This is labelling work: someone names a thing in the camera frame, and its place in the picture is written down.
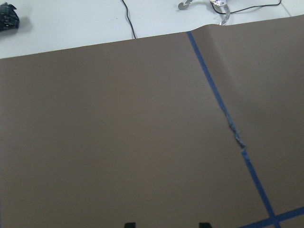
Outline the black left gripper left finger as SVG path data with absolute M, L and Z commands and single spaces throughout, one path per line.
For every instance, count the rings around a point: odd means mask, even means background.
M 127 222 L 127 223 L 125 223 L 124 228 L 136 228 L 136 223 L 135 222 Z

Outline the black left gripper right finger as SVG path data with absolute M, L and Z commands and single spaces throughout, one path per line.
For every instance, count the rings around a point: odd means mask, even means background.
M 199 228 L 211 228 L 211 224 L 208 222 L 200 222 Z

